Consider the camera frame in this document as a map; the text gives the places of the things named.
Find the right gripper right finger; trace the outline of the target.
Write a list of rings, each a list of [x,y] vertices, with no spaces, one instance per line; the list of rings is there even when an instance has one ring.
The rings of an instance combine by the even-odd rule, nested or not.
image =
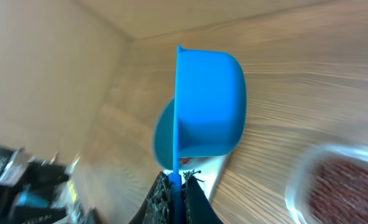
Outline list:
[[[200,180],[195,177],[195,174],[200,173],[200,170],[183,173],[185,183],[182,185],[182,197],[185,206],[185,223],[223,224],[200,187]]]

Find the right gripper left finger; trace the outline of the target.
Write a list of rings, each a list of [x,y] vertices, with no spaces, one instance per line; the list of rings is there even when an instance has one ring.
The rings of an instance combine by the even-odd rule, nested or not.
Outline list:
[[[129,224],[169,224],[170,194],[168,176],[160,172]]]

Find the blue plastic measuring scoop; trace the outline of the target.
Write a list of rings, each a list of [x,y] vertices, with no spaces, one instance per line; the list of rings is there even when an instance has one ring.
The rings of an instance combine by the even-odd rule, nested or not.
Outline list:
[[[229,154],[246,121],[246,82],[238,61],[224,52],[177,47],[172,129],[172,222],[183,223],[182,157]]]

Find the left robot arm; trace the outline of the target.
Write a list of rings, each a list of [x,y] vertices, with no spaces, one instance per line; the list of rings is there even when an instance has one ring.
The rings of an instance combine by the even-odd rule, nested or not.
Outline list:
[[[71,179],[78,161],[62,164],[57,154],[39,160],[0,144],[0,224],[101,223],[95,208],[83,208]]]

